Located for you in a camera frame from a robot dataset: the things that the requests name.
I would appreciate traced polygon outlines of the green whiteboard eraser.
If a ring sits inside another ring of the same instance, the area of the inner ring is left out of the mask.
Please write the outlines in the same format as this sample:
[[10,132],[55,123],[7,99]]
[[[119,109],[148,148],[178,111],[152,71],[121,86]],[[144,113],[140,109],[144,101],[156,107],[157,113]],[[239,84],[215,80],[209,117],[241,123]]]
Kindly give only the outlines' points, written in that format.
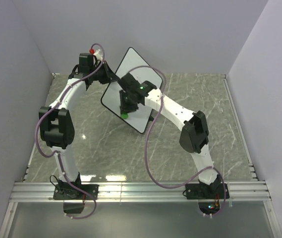
[[128,119],[128,113],[121,113],[121,114],[120,114],[120,117],[121,117],[122,119]]

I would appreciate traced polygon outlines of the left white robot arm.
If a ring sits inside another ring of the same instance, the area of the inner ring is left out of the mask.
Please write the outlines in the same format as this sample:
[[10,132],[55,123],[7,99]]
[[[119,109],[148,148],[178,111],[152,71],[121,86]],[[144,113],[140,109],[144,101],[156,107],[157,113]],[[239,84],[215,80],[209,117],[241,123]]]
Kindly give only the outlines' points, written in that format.
[[70,111],[93,82],[109,84],[117,78],[104,59],[98,59],[95,55],[80,58],[59,96],[49,106],[39,109],[35,129],[36,148],[45,158],[55,157],[59,171],[58,188],[65,189],[70,199],[79,198],[83,189],[71,146],[75,128]]

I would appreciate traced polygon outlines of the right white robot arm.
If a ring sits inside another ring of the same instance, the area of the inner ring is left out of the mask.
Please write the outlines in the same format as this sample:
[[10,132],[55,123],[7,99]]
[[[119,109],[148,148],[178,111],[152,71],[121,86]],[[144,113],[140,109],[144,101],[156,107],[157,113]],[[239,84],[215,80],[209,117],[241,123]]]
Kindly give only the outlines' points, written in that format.
[[195,163],[198,173],[193,177],[198,177],[202,195],[206,198],[214,197],[222,180],[210,155],[209,129],[205,114],[181,106],[160,89],[145,91],[145,88],[141,87],[141,92],[120,90],[119,94],[122,114],[134,112],[138,110],[138,104],[142,104],[157,111],[153,123],[162,115],[180,130],[179,144],[191,155]]

